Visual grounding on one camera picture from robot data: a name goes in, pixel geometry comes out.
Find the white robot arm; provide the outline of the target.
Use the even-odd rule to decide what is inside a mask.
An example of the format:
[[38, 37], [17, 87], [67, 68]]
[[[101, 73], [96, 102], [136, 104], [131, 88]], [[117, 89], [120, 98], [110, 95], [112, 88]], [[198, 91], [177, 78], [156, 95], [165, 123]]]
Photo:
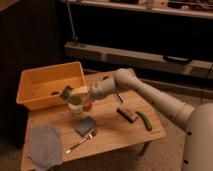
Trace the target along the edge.
[[124, 68], [90, 86], [66, 86], [60, 97], [75, 109], [128, 90], [136, 92], [186, 133], [181, 171], [213, 171], [213, 103], [193, 107], [140, 81], [133, 70]]

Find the green and cream gripper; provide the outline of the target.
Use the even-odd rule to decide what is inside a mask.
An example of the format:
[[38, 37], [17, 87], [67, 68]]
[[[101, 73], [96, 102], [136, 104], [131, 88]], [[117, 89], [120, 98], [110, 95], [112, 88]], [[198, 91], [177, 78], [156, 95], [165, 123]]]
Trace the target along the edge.
[[66, 86], [61, 91], [59, 97], [69, 104], [79, 106], [85, 100], [88, 92], [89, 88], [87, 86], [81, 86], [78, 88], [71, 88], [70, 86]]

